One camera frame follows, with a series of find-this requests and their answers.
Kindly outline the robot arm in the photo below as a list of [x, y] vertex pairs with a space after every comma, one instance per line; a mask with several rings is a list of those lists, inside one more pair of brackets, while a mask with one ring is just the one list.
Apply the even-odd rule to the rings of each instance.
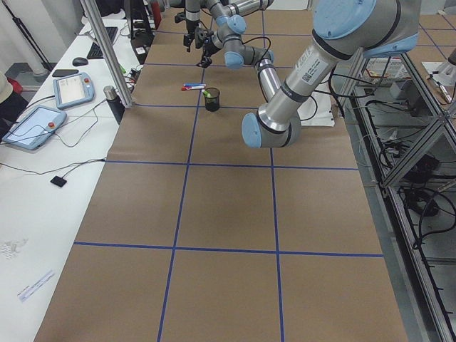
[[244, 143], [252, 148], [285, 147], [301, 132], [299, 107], [340, 61], [359, 49], [366, 57], [396, 56], [418, 42], [420, 1], [319, 1], [313, 13], [312, 43], [293, 70], [280, 81], [270, 52], [248, 48], [241, 40], [244, 16], [265, 10], [271, 1], [186, 1], [185, 20], [193, 36], [205, 7], [218, 29], [209, 52], [224, 49], [225, 64], [238, 69], [253, 65], [266, 103], [242, 121]]
[[181, 0], [169, 1], [169, 7], [183, 9], [175, 17], [175, 22], [184, 21], [186, 24], [187, 33], [184, 35], [183, 44], [190, 52], [190, 47], [195, 40], [196, 30], [200, 27], [201, 10], [206, 9], [211, 14], [211, 17], [221, 25], [225, 19], [234, 15], [246, 16], [256, 11], [265, 11], [274, 1], [199, 1], [199, 0]]

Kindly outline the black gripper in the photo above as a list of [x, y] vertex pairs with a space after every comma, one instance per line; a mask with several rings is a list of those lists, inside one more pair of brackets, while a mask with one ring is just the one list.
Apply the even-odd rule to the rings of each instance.
[[214, 31], [205, 28], [195, 30], [195, 48], [202, 50], [202, 56], [196, 66], [208, 68], [212, 65], [212, 55], [217, 53], [217, 47], [213, 42]]
[[191, 49], [192, 42], [195, 40], [196, 30], [200, 27], [199, 21], [186, 21], [187, 33], [184, 35], [183, 44], [187, 50]]

